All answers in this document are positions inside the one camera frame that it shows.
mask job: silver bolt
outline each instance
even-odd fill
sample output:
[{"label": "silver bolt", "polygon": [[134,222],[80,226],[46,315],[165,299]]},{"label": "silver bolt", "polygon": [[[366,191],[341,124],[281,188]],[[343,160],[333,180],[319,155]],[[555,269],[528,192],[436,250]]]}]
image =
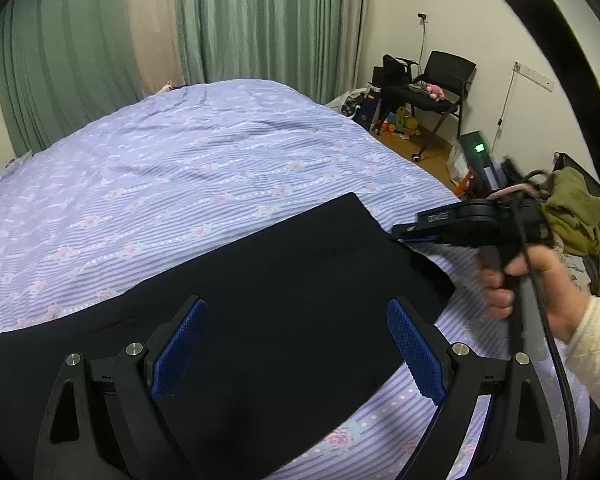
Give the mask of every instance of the silver bolt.
[{"label": "silver bolt", "polygon": [[142,343],[131,343],[126,347],[126,354],[138,355],[142,351],[142,348],[144,348]]},{"label": "silver bolt", "polygon": [[75,353],[75,352],[74,352],[74,353],[72,353],[72,354],[69,354],[69,355],[66,357],[66,363],[67,363],[69,366],[75,366],[75,365],[77,365],[79,362],[80,362],[80,354],[77,354],[77,353]]},{"label": "silver bolt", "polygon": [[456,355],[467,355],[469,353],[469,347],[464,343],[454,343],[451,347]]},{"label": "silver bolt", "polygon": [[518,361],[521,365],[528,365],[529,356],[526,355],[524,352],[518,352],[516,354],[516,361]]}]

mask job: bed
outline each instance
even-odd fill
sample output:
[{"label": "bed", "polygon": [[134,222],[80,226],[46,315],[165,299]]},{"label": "bed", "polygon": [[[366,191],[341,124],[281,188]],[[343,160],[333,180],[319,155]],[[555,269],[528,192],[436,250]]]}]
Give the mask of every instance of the bed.
[{"label": "bed", "polygon": [[[386,230],[456,200],[351,120],[284,85],[232,80],[148,97],[0,176],[0,332],[88,308],[350,191]],[[437,323],[446,338],[503,356],[506,326],[484,316],[473,251],[413,248],[456,286]],[[550,362],[536,366],[564,467],[557,381]],[[589,397],[570,381],[584,442]],[[487,406],[481,398],[450,478],[466,470]],[[393,480],[434,411],[403,365],[269,479]]]}]

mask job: blue textured pad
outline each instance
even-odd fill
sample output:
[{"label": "blue textured pad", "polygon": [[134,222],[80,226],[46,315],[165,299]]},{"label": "blue textured pad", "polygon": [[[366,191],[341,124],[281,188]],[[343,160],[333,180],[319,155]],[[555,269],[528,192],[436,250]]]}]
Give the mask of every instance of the blue textured pad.
[{"label": "blue textured pad", "polygon": [[206,303],[197,300],[154,362],[154,378],[149,395],[156,404],[175,393],[178,380],[205,328]]},{"label": "blue textured pad", "polygon": [[420,393],[439,406],[446,396],[442,367],[398,300],[387,305],[386,323]]}]

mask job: green clothing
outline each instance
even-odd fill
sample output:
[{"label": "green clothing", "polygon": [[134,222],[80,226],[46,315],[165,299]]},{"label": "green clothing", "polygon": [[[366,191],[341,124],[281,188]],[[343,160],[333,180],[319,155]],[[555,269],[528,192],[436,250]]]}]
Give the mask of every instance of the green clothing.
[{"label": "green clothing", "polygon": [[587,191],[584,177],[573,168],[554,171],[544,187],[551,196],[542,212],[564,242],[564,252],[600,259],[600,197]]}]

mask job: white outlet panel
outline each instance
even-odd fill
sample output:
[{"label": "white outlet panel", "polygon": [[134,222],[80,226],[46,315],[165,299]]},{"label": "white outlet panel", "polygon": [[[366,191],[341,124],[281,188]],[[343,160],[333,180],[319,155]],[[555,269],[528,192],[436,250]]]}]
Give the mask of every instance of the white outlet panel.
[{"label": "white outlet panel", "polygon": [[548,90],[549,92],[554,91],[555,81],[552,79],[549,79],[545,75],[542,75],[537,70],[534,70],[531,67],[529,67],[525,64],[522,64],[518,61],[514,63],[513,70],[514,70],[514,72],[518,72],[521,76],[524,76],[527,79],[530,79],[537,85],[540,85],[545,90]]}]

